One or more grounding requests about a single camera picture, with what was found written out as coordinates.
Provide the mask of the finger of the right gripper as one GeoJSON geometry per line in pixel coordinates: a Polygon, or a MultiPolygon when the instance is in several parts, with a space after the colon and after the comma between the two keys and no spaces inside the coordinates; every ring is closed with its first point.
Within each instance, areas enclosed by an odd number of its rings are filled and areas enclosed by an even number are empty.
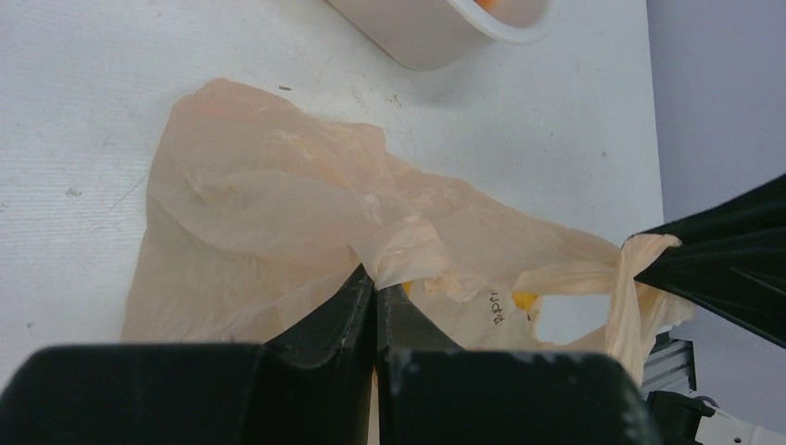
{"type": "Polygon", "coordinates": [[[651,231],[673,235],[637,282],[785,345],[785,178],[651,231]]]}

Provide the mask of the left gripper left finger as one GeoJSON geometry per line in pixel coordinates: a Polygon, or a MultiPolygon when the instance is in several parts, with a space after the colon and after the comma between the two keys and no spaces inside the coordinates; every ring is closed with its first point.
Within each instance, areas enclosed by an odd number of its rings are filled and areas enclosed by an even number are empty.
{"type": "Polygon", "coordinates": [[[35,352],[1,396],[5,444],[363,444],[374,286],[263,343],[69,345],[35,352]]]}

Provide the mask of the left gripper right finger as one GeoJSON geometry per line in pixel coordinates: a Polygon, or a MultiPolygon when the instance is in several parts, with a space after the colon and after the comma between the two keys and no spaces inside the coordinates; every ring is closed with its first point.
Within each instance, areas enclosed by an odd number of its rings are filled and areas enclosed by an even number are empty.
{"type": "Polygon", "coordinates": [[[598,353],[459,347],[400,286],[377,296],[384,444],[658,444],[638,388],[598,353]]]}

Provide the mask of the orange translucent plastic bag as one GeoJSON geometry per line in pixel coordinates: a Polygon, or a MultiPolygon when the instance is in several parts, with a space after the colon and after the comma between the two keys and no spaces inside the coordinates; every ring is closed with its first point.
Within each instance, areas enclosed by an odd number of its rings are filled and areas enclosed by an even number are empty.
{"type": "Polygon", "coordinates": [[[656,336],[695,307],[635,277],[679,246],[543,221],[394,157],[379,127],[216,79],[171,109],[120,337],[265,342],[363,268],[470,350],[545,350],[545,298],[606,295],[606,324],[568,348],[605,353],[641,383],[656,336]]]}

